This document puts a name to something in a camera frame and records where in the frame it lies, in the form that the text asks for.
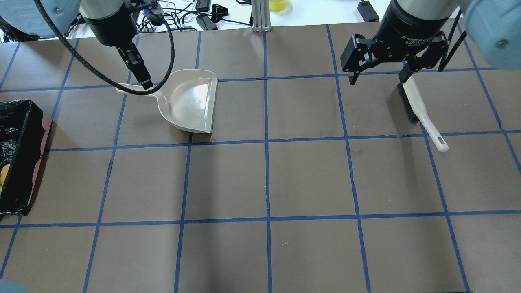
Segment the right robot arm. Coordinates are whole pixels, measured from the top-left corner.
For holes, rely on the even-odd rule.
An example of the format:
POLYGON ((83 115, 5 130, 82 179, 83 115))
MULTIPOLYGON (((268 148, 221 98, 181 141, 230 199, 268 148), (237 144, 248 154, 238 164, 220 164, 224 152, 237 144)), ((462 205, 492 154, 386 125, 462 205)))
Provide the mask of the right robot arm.
POLYGON ((340 61, 354 85, 360 73, 382 63, 406 62, 400 82, 424 68, 442 71, 465 37, 493 68, 520 69, 519 0, 392 0, 376 35, 352 35, 340 61), (466 30, 452 50, 442 27, 460 8, 466 30))

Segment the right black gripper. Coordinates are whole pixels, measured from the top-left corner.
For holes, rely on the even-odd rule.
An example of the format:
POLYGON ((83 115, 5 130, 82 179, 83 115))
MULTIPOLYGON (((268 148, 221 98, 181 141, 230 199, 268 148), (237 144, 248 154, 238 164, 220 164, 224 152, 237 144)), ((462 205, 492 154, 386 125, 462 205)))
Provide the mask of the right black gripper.
POLYGON ((446 56, 450 42, 441 28, 453 13, 452 0, 392 0, 372 39, 352 35, 341 54, 342 71, 355 85, 361 72, 380 63, 406 64, 399 73, 405 83, 413 73, 432 69, 446 56), (416 56, 426 50, 422 56, 416 56))

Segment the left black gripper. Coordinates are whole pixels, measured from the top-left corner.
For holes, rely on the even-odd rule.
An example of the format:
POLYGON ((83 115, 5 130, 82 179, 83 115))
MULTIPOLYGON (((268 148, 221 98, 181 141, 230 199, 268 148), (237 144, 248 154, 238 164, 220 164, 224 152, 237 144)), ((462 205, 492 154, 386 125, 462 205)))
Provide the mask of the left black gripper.
POLYGON ((153 87, 151 75, 136 45, 137 32, 129 0, 82 0, 81 15, 98 41, 117 51, 143 89, 153 87))

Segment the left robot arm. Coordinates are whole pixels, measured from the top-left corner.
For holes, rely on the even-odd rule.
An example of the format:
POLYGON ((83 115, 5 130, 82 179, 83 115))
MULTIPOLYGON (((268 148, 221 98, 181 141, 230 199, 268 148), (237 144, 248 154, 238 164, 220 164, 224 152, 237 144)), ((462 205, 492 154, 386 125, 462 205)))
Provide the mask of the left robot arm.
POLYGON ((138 32, 137 13, 150 0, 2 0, 1 22, 37 39, 65 35, 77 16, 88 25, 99 43, 116 48, 143 89, 153 84, 133 39, 138 32))

